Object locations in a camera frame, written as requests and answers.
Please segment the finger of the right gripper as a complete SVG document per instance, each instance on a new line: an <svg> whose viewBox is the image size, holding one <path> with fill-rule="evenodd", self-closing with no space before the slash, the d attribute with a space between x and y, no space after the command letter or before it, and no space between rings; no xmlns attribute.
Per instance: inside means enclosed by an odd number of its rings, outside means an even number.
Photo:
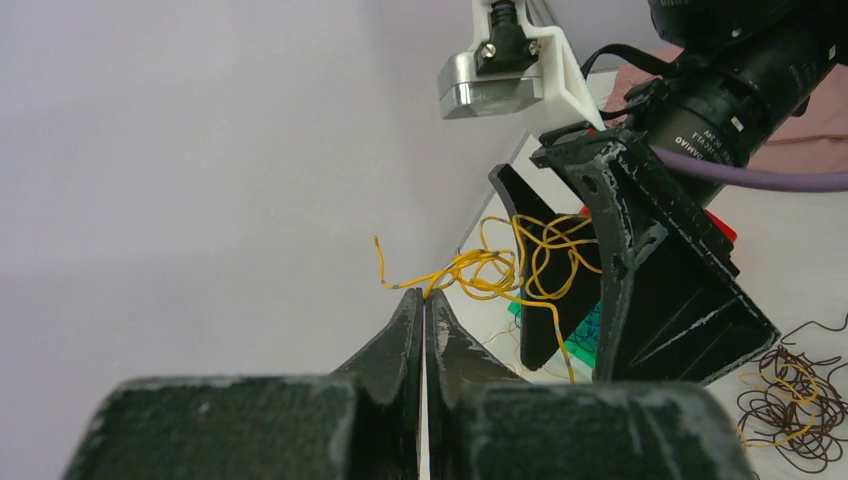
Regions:
<svg viewBox="0 0 848 480"><path fill-rule="evenodd" d="M519 358L531 371L561 353L560 343L599 302L601 261L587 210L555 212L508 164L488 175L506 211L518 253Z"/></svg>
<svg viewBox="0 0 848 480"><path fill-rule="evenodd" d="M737 284L730 241L637 134L549 141L532 160L592 219L602 270L596 381L706 385L779 339Z"/></svg>

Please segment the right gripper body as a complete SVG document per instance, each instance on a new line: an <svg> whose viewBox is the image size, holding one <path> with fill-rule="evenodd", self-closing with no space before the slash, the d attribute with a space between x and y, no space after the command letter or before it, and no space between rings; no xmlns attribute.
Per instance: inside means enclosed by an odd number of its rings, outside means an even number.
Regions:
<svg viewBox="0 0 848 480"><path fill-rule="evenodd" d="M835 67L830 27L773 26L738 44L683 50L667 62L626 44L596 50L581 66L615 55L651 74L632 87L617 111L619 132L649 145L689 195L709 203L725 185L749 189L832 193L833 174L752 170L751 157L791 116L806 111L811 94Z"/></svg>

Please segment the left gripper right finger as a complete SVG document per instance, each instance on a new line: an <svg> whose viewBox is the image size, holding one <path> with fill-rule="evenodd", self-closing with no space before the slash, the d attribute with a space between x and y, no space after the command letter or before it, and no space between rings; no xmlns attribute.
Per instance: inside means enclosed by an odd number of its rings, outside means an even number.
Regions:
<svg viewBox="0 0 848 480"><path fill-rule="evenodd" d="M434 479L751 479L730 419L679 382L533 384L424 303Z"/></svg>

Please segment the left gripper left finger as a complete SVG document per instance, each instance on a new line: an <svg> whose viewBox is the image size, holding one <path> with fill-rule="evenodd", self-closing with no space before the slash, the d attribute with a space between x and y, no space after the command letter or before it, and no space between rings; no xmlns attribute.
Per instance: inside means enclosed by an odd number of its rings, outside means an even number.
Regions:
<svg viewBox="0 0 848 480"><path fill-rule="evenodd" d="M88 423L68 479L415 479L424 299L328 374L137 378Z"/></svg>

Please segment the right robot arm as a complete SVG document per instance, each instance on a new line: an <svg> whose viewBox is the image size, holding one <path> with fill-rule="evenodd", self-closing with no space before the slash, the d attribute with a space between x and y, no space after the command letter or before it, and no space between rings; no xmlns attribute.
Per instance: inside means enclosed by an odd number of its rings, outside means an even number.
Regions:
<svg viewBox="0 0 848 480"><path fill-rule="evenodd" d="M666 62L626 45L607 52L650 74L622 123L542 135L534 164L552 170L587 213L561 219L508 166L491 181L531 238L521 289L520 360L536 370L593 309L593 377L708 384L768 350L778 328L737 284L732 243L707 205L726 185L843 191L844 175L777 181L748 166L814 89L847 60L843 1L654 1Z"/></svg>

